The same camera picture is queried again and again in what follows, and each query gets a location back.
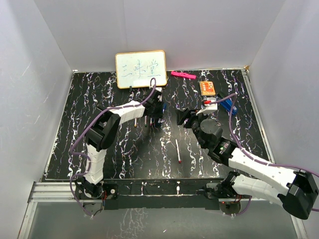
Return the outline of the white pen blue tip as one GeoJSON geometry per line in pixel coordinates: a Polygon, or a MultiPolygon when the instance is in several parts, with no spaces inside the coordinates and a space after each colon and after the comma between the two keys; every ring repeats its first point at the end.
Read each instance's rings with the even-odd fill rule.
{"type": "Polygon", "coordinates": [[[161,116],[159,117],[158,121],[157,121],[157,126],[160,126],[163,122],[163,115],[164,113],[161,112],[161,116]]]}

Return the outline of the white pen red tip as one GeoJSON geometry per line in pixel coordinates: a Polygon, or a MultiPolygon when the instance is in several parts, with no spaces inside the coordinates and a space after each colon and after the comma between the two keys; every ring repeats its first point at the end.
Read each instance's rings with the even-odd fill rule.
{"type": "Polygon", "coordinates": [[[179,150],[179,145],[178,145],[178,140],[177,139],[175,139],[175,147],[176,147],[176,153],[177,153],[178,162],[181,163],[180,150],[179,150]]]}

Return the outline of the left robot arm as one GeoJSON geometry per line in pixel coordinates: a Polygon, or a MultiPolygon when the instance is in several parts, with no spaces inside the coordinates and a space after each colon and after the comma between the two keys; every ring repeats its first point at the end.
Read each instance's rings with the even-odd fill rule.
{"type": "Polygon", "coordinates": [[[117,136],[119,127],[128,121],[150,117],[154,120],[162,118],[163,101],[162,88],[150,89],[149,95],[139,101],[130,101],[117,107],[110,107],[99,115],[94,124],[85,133],[89,161],[86,164],[84,178],[89,182],[85,192],[93,199],[103,193],[103,166],[107,149],[117,136]]]}

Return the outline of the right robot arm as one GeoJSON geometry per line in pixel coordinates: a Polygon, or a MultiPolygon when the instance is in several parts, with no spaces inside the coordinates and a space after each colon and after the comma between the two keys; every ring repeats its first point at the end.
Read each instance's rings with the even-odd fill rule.
{"type": "Polygon", "coordinates": [[[247,153],[222,136],[222,128],[199,110],[176,110],[177,125],[191,129],[200,147],[219,164],[238,169],[230,172],[214,193],[229,198],[247,195],[281,206],[290,215],[306,220],[319,195],[313,175],[294,166],[280,166],[247,153]]]}

